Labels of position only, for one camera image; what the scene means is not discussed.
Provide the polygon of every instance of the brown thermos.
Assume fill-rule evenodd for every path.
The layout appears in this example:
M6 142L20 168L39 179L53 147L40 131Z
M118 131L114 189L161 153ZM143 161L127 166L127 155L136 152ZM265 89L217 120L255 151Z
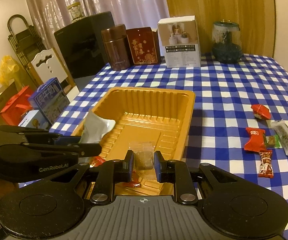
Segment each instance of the brown thermos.
M113 70L123 70L133 65L124 24L102 30L102 38L108 62Z

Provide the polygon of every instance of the yellow plastic tray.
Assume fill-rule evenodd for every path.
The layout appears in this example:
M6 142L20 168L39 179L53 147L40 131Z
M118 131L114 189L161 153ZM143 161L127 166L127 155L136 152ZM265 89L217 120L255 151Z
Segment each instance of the yellow plastic tray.
M181 160L191 122L195 93L184 90L111 88L92 111L116 125L101 140L105 160L123 160L130 142L153 142L166 160ZM81 135L84 121L72 135ZM173 185L140 178L140 188L116 184L116 195L168 195Z

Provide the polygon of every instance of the curtain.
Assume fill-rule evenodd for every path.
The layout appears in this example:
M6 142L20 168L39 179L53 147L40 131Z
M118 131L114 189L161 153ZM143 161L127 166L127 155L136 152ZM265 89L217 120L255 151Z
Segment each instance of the curtain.
M127 29L157 28L169 17L166 0L26 0L32 21L49 49L59 52L54 32L71 23L67 6L80 2L86 16L111 11L115 24Z

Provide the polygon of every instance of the tablecloth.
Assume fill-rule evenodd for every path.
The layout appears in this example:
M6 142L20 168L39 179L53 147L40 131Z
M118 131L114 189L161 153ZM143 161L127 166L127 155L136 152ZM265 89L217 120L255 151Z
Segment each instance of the tablecloth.
M113 71L105 66L79 93L52 126L51 132L70 135L90 107L111 87L154 87L191 90L196 94L188 146L183 160L197 167L208 162L277 192L288 202L288 156L273 150L274 178L257 176L260 156L246 153L246 127L274 131L257 121L251 104L268 106L273 120L288 125L288 73L274 59L245 54L235 65L202 57L201 68L166 68L165 65L135 66ZM284 232L288 239L288 225Z

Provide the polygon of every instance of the gray ribbed plate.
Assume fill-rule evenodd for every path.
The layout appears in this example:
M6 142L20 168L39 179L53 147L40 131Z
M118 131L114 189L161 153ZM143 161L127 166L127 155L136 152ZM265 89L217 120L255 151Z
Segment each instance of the gray ribbed plate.
M52 240L229 240L210 228L191 206L171 196L117 196L93 207L71 231Z

